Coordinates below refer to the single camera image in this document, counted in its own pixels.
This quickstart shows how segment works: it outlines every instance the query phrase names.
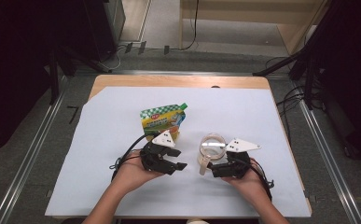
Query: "floor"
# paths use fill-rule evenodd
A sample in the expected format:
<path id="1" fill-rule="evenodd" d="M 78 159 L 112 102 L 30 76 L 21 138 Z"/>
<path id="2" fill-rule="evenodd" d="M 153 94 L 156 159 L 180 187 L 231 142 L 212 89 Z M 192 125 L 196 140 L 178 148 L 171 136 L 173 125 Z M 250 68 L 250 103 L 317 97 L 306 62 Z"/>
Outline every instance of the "floor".
<path id="1" fill-rule="evenodd" d="M 151 0 L 123 0 L 126 20 L 121 41 L 139 42 L 145 30 Z"/>
<path id="2" fill-rule="evenodd" d="M 178 48 L 178 27 L 174 20 L 178 18 L 175 14 L 178 13 L 176 12 L 178 7 L 170 5 L 176 2 L 152 0 L 145 29 L 141 35 L 147 47 L 162 49 L 164 45 L 170 45 Z M 129 53 L 122 50 L 103 64 L 112 67 L 119 65 L 114 69 L 115 73 L 143 70 L 166 71 L 173 75 L 174 71 L 197 71 L 231 72 L 236 76 L 246 76 L 280 60 L 273 57 L 288 56 L 272 24 L 224 22 L 215 40 L 209 39 L 211 36 L 209 26 L 218 23 L 204 24 L 201 21 L 198 24 L 197 42 L 190 51 L 171 50 L 168 55 L 163 55 L 161 50 L 146 50 L 143 54 L 138 54 L 138 48 L 134 48 Z M 238 29 L 247 32 L 239 33 Z M 185 37 L 188 36 L 187 43 L 190 43 L 191 34 L 192 29 L 185 33 Z M 288 68 L 284 67 L 276 71 L 277 74 L 268 76 L 276 102 L 283 100 L 285 94 L 294 88 L 294 84 L 285 75 L 287 72 Z M 82 106 L 88 101 L 91 85 L 97 75 L 89 68 L 79 65 L 76 76 L 62 82 L 62 90 L 65 91 L 61 102 L 56 106 L 49 106 L 49 91 L 44 94 L 8 143 L 0 148 L 0 205 L 23 165 L 23 159 L 30 155 L 31 149 L 37 148 L 37 151 L 30 156 L 33 164 L 26 173 L 27 178 L 18 185 L 20 191 L 15 195 L 13 207 L 7 209 L 10 213 L 0 223 L 64 223 L 63 220 L 45 217 L 44 213 L 50 191 L 55 186 L 79 119 L 78 112 L 71 121 L 75 114 L 73 107 L 78 106 L 82 110 Z M 35 136 L 36 133 L 41 132 L 40 124 L 47 120 L 48 111 L 56 113 L 56 116 L 49 120 L 44 138 L 37 144 Z M 340 139 L 324 112 L 314 110 L 313 113 L 329 145 L 329 150 L 354 196 L 354 203 L 361 213 L 361 160 L 346 157 Z M 300 106 L 288 112 L 288 121 L 292 133 L 293 154 L 313 210 L 311 218 L 289 220 L 292 223 L 353 223 L 343 208 L 338 189 L 333 184 L 333 178 L 327 170 L 328 166 L 323 160 Z"/>

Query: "black cable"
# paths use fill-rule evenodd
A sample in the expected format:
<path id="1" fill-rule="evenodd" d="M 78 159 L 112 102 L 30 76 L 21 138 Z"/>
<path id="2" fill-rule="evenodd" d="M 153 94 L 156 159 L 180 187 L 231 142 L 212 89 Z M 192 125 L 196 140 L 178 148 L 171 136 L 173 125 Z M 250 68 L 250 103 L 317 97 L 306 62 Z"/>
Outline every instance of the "black cable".
<path id="1" fill-rule="evenodd" d="M 125 161 L 131 160 L 131 159 L 135 159 L 135 158 L 144 157 L 144 156 L 146 156 L 146 155 L 148 155 L 148 154 L 145 154 L 145 155 L 139 155 L 139 156 L 134 156 L 134 157 L 128 157 Z"/>
<path id="2" fill-rule="evenodd" d="M 290 105 L 286 106 L 285 111 L 282 111 L 281 113 L 279 113 L 280 117 L 283 116 L 288 111 L 294 109 L 302 100 L 303 100 L 303 98 L 302 99 L 294 99 L 294 101 Z"/>
<path id="3" fill-rule="evenodd" d="M 130 51 L 134 50 L 134 49 L 139 49 L 140 47 L 132 47 Z M 163 50 L 163 49 L 154 49 L 154 48 L 145 48 L 145 50 Z"/>
<path id="4" fill-rule="evenodd" d="M 256 161 L 256 160 L 253 160 L 253 159 L 250 159 L 252 161 L 254 161 L 258 168 L 261 170 L 261 172 L 259 172 L 256 168 L 253 167 L 253 165 L 251 164 L 251 162 L 247 163 L 245 161 L 241 161 L 239 159 L 234 159 L 235 161 L 238 161 L 244 165 L 246 165 L 248 168 L 250 168 L 254 173 L 256 173 L 256 175 L 258 176 L 259 180 L 261 181 L 262 183 L 262 186 L 264 188 L 264 190 L 267 192 L 267 195 L 268 197 L 270 198 L 270 200 L 272 201 L 272 195 L 271 195 L 271 191 L 270 189 L 273 188 L 273 180 L 271 182 L 269 182 L 267 180 L 267 177 L 265 176 L 265 172 L 264 170 L 262 169 L 262 166 Z"/>
<path id="5" fill-rule="evenodd" d="M 132 151 L 132 149 L 140 142 L 142 141 L 142 139 L 144 139 L 145 137 L 147 136 L 150 136 L 152 134 L 143 134 L 142 136 L 140 136 L 131 146 L 130 148 L 124 153 L 124 155 L 120 158 L 117 159 L 116 161 L 116 164 L 115 165 L 111 165 L 109 168 L 110 169 L 116 169 L 114 172 L 113 172 L 113 175 L 111 177 L 111 180 L 114 179 L 114 177 L 116 176 L 117 172 L 118 172 L 118 169 L 119 167 L 122 165 L 122 163 L 124 163 L 126 160 L 127 160 L 127 156 L 128 154 Z"/>
<path id="6" fill-rule="evenodd" d="M 284 111 L 284 116 L 285 116 L 285 128 L 287 129 L 287 140 L 288 140 L 288 144 L 291 146 L 291 132 L 290 132 L 290 125 L 288 124 L 288 119 L 287 119 L 287 114 L 285 113 L 285 101 L 288 97 L 288 95 L 299 89 L 299 88 L 303 88 L 304 86 L 297 86 L 296 88 L 292 89 L 291 91 L 289 91 L 286 95 L 285 95 L 285 98 L 284 98 L 284 102 L 283 102 L 283 111 Z"/>
<path id="7" fill-rule="evenodd" d="M 189 25 L 191 26 L 192 32 L 194 32 L 194 35 L 197 34 L 197 30 L 194 29 L 194 26 L 192 25 L 192 19 L 189 19 Z M 197 41 L 197 47 L 195 49 L 197 49 L 200 46 L 200 44 Z"/>
<path id="8" fill-rule="evenodd" d="M 289 100 L 295 100 L 295 99 L 292 99 L 292 98 L 298 97 L 298 96 L 301 96 L 301 95 L 304 95 L 304 93 L 299 93 L 299 94 L 292 95 L 292 96 L 288 97 L 286 100 L 283 100 L 281 102 L 276 103 L 276 105 L 281 105 L 283 102 L 286 102 L 286 101 L 289 101 Z"/>
<path id="9" fill-rule="evenodd" d="M 271 61 L 276 60 L 276 59 L 283 59 L 283 58 L 287 58 L 287 57 L 274 57 L 274 58 L 271 58 L 271 59 L 267 60 L 265 62 L 265 69 L 268 68 L 268 63 L 270 63 Z M 290 65 L 288 65 L 288 64 L 287 64 L 287 68 L 288 68 L 288 70 L 291 70 Z"/>
<path id="10" fill-rule="evenodd" d="M 199 10 L 200 0 L 197 0 L 197 8 L 195 9 L 195 19 L 194 19 L 194 39 L 192 40 L 191 44 L 186 47 L 182 48 L 180 50 L 187 50 L 191 48 L 191 46 L 195 43 L 195 39 L 197 38 L 197 20 L 198 20 L 198 10 Z"/>

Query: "gray carpet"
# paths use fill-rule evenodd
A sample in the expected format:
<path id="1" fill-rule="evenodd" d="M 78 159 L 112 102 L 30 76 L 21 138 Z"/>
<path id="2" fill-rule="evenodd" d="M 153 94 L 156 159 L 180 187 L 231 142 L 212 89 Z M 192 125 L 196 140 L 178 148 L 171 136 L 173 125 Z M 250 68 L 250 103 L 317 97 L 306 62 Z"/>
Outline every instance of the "gray carpet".
<path id="1" fill-rule="evenodd" d="M 170 54 L 163 55 L 161 50 L 146 50 L 144 54 L 138 55 L 137 49 L 128 54 L 122 51 L 119 56 L 121 66 L 116 70 L 117 73 L 121 73 L 119 70 L 198 71 L 241 73 L 236 74 L 239 76 L 247 76 L 246 73 L 265 68 L 265 62 L 270 59 L 264 56 L 180 51 L 171 51 Z M 117 60 L 111 59 L 104 64 L 115 66 L 117 63 Z M 288 68 L 285 67 L 281 71 L 285 73 Z M 46 194 L 55 185 L 80 115 L 78 112 L 75 120 L 69 124 L 74 109 L 67 106 L 75 105 L 81 108 L 88 101 L 96 76 L 95 72 L 80 65 L 76 76 L 71 78 L 58 115 L 50 127 L 8 223 L 62 223 L 62 220 L 44 216 L 49 202 Z M 283 100 L 285 94 L 292 89 L 290 81 L 281 75 L 269 76 L 269 82 L 276 102 Z M 0 149 L 0 202 L 48 107 L 49 91 L 37 102 L 10 141 Z M 361 197 L 361 161 L 354 161 L 343 155 L 339 139 L 332 130 L 326 115 L 320 111 L 316 111 L 316 115 L 351 191 L 356 197 Z M 288 112 L 288 120 L 292 133 L 293 154 L 301 179 L 306 191 L 317 199 L 316 202 L 311 202 L 311 218 L 290 218 L 290 221 L 292 223 L 349 223 L 299 107 Z"/>

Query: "metal rail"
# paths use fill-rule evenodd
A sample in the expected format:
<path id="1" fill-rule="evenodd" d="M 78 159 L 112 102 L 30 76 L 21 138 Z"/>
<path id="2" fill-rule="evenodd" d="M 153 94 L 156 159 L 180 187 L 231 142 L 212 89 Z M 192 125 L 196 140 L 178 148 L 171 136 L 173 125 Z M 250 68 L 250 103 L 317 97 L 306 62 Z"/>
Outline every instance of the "metal rail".
<path id="1" fill-rule="evenodd" d="M 354 224 L 361 224 L 361 213 L 357 207 L 354 196 L 340 172 L 340 168 L 338 167 L 326 139 L 321 132 L 313 111 L 309 110 L 303 101 L 300 103 L 300 106 L 350 222 Z"/>
<path id="2" fill-rule="evenodd" d="M 0 204 L 0 224 L 5 224 L 8 221 L 9 216 L 11 215 L 12 209 L 14 208 L 15 203 L 20 197 L 23 186 L 26 183 L 28 175 L 30 174 L 32 167 L 35 163 L 37 155 L 42 147 L 44 140 L 49 132 L 49 128 L 54 121 L 55 116 L 58 112 L 59 107 L 61 106 L 64 93 L 68 87 L 69 80 L 67 77 L 62 77 L 60 95 L 53 105 L 49 107 L 46 116 L 43 119 L 38 131 L 35 135 L 32 144 L 29 146 L 28 151 L 22 161 L 22 164 L 15 175 L 14 179 L 9 186 L 5 197 Z"/>

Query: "cable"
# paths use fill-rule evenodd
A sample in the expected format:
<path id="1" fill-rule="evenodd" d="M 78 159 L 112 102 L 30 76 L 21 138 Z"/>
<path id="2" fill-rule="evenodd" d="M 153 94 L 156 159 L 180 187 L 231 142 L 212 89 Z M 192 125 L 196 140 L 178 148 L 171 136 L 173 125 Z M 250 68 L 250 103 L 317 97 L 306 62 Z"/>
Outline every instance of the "cable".
<path id="1" fill-rule="evenodd" d="M 293 102 L 290 105 L 287 105 L 285 107 L 285 110 L 282 111 L 281 113 L 279 113 L 280 117 L 283 116 L 285 113 L 287 113 L 288 111 L 292 110 L 293 108 L 295 108 L 301 101 L 303 100 L 303 98 L 300 99 L 294 99 Z"/>
<path id="2" fill-rule="evenodd" d="M 110 72 L 111 70 L 115 70 L 115 69 L 119 68 L 119 67 L 121 66 L 121 59 L 119 58 L 119 52 L 120 52 L 122 49 L 117 50 L 117 54 L 116 54 L 116 55 L 117 55 L 117 58 L 118 58 L 118 64 L 117 64 L 117 66 L 111 68 L 111 67 L 107 67 L 107 66 L 104 65 L 103 63 L 99 63 L 99 64 L 100 64 L 101 66 L 103 66 L 104 68 L 108 69 L 109 72 Z"/>
<path id="3" fill-rule="evenodd" d="M 295 53 L 295 54 L 290 55 L 290 56 L 288 56 L 288 57 L 275 57 L 275 58 L 271 58 L 271 59 L 267 60 L 267 62 L 265 63 L 265 70 L 264 70 L 264 71 L 257 72 L 257 73 L 253 73 L 253 75 L 254 75 L 254 76 L 258 76 L 258 77 L 261 77 L 261 76 L 265 77 L 265 76 L 270 75 L 270 74 L 278 74 L 278 73 L 274 73 L 274 71 L 276 71 L 277 69 L 282 68 L 282 67 L 285 66 L 285 65 L 287 65 L 287 67 L 291 70 L 289 64 L 297 60 L 297 57 L 299 56 L 299 53 L 300 53 L 300 51 L 299 51 L 298 53 Z M 278 63 L 276 63 L 276 64 L 274 64 L 272 67 L 276 67 L 275 70 L 273 70 L 273 71 L 269 72 L 268 74 L 266 74 L 266 73 L 268 72 L 267 70 L 271 70 L 271 67 L 268 68 L 268 63 L 269 63 L 270 61 L 272 61 L 272 60 L 274 60 L 274 59 L 278 59 L 278 58 L 285 58 L 285 59 L 282 60 L 282 61 L 280 61 L 280 62 L 278 62 Z M 284 65 L 282 65 L 281 67 L 277 67 L 277 64 L 283 63 L 284 61 L 286 61 L 286 63 L 285 63 Z"/>
<path id="4" fill-rule="evenodd" d="M 119 167 L 122 165 L 122 163 L 124 163 L 124 162 L 127 160 L 127 156 L 128 156 L 128 154 L 132 151 L 132 149 L 133 149 L 140 141 L 142 141 L 142 139 L 144 139 L 145 137 L 150 136 L 150 135 L 152 135 L 152 134 L 146 134 L 146 133 L 145 133 L 145 134 L 143 134 L 142 136 L 140 136 L 140 137 L 130 146 L 130 148 L 124 153 L 124 155 L 116 160 L 116 164 L 109 166 L 109 168 L 112 169 L 112 170 L 113 170 L 113 169 L 116 169 L 116 170 L 113 172 L 113 175 L 112 175 L 112 177 L 111 177 L 111 180 L 113 180 L 114 177 L 116 176 L 116 174 L 117 174 L 117 172 L 118 172 L 118 169 L 119 169 Z"/>
<path id="5" fill-rule="evenodd" d="M 145 155 L 143 155 L 143 156 L 139 155 L 139 156 L 134 156 L 134 157 L 128 157 L 125 161 L 128 161 L 128 160 L 130 160 L 130 159 L 139 158 L 139 157 L 144 157 L 144 156 L 146 156 L 146 155 L 148 155 L 148 154 L 145 154 Z"/>
<path id="6" fill-rule="evenodd" d="M 283 101 L 281 101 L 281 102 L 276 103 L 276 105 L 281 105 L 283 102 L 286 102 L 286 101 L 289 101 L 289 100 L 294 100 L 294 99 L 292 99 L 292 98 L 298 97 L 298 96 L 301 96 L 301 95 L 304 95 L 304 94 L 305 94 L 305 93 L 300 93 L 300 94 L 292 95 L 292 96 L 288 97 L 286 100 L 283 100 Z"/>
<path id="7" fill-rule="evenodd" d="M 287 58 L 287 57 L 274 57 L 274 58 L 267 60 L 265 62 L 265 68 L 268 68 L 268 63 L 270 63 L 271 61 L 276 60 L 276 59 L 284 59 L 284 58 Z"/>
<path id="8" fill-rule="evenodd" d="M 199 10 L 200 0 L 197 0 L 197 8 L 195 9 L 195 19 L 194 19 L 194 39 L 192 40 L 191 44 L 188 45 L 186 48 L 182 48 L 180 50 L 187 50 L 191 48 L 191 46 L 195 43 L 195 39 L 197 38 L 197 19 L 198 19 L 198 10 Z"/>
<path id="9" fill-rule="evenodd" d="M 129 44 L 141 44 L 140 42 L 129 42 Z M 129 51 L 129 52 L 131 52 L 131 51 L 133 51 L 133 50 L 135 50 L 135 49 L 139 49 L 140 47 L 132 47 L 131 48 L 131 50 Z M 145 48 L 145 50 L 163 50 L 163 49 L 155 49 L 155 48 Z"/>
<path id="10" fill-rule="evenodd" d="M 256 168 L 253 167 L 251 162 L 247 163 L 245 161 L 241 161 L 238 159 L 234 159 L 234 160 L 246 165 L 249 169 L 251 169 L 254 173 L 256 173 L 256 175 L 258 175 L 258 178 L 261 181 L 264 190 L 267 192 L 268 197 L 272 201 L 272 195 L 271 195 L 270 189 L 273 188 L 273 186 L 274 186 L 273 180 L 271 182 L 268 181 L 267 177 L 265 176 L 265 172 L 262 169 L 262 166 L 257 161 L 250 159 L 250 160 L 253 160 L 257 164 L 258 168 L 261 170 L 261 172 L 259 172 Z"/>
<path id="11" fill-rule="evenodd" d="M 189 18 L 189 25 L 191 25 L 192 32 L 194 32 L 194 34 L 196 34 L 197 30 L 194 29 L 194 26 L 192 25 L 192 19 L 191 18 Z"/>
<path id="12" fill-rule="evenodd" d="M 288 92 L 286 95 L 285 95 L 285 98 L 284 98 L 284 101 L 283 101 L 283 115 L 285 116 L 285 128 L 287 129 L 287 140 L 288 140 L 288 144 L 291 146 L 291 132 L 290 132 L 290 125 L 288 124 L 288 119 L 287 119 L 287 114 L 285 113 L 285 102 L 286 102 L 286 99 L 288 97 L 288 95 L 299 89 L 299 88 L 304 88 L 305 86 L 297 86 L 296 88 L 292 89 L 290 92 Z"/>

